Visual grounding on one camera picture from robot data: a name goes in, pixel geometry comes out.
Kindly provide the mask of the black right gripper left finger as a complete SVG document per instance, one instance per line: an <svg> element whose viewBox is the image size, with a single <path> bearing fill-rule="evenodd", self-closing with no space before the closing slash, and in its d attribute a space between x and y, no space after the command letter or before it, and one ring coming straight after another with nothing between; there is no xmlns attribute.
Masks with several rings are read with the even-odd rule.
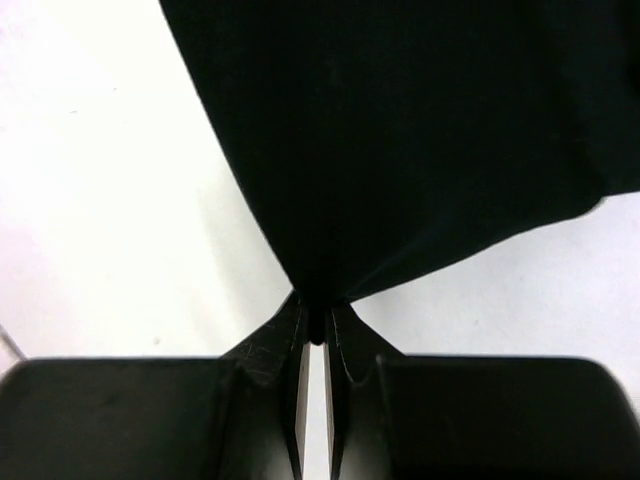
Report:
<svg viewBox="0 0 640 480"><path fill-rule="evenodd" d="M220 357L34 359L1 383L5 479L298 479L308 310Z"/></svg>

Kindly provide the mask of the black t-shirt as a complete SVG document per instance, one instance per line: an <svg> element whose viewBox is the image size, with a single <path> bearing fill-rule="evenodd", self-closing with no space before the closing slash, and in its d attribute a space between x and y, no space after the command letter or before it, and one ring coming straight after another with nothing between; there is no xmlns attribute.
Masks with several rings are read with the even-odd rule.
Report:
<svg viewBox="0 0 640 480"><path fill-rule="evenodd" d="M324 315L639 188L635 1L165 1L223 154Z"/></svg>

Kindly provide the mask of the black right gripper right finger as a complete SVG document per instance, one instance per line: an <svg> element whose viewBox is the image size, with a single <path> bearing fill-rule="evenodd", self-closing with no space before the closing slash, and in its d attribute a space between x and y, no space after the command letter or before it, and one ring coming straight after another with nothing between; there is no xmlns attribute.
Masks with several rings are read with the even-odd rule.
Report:
<svg viewBox="0 0 640 480"><path fill-rule="evenodd" d="M334 479L635 479L639 423L583 358L407 355L325 316Z"/></svg>

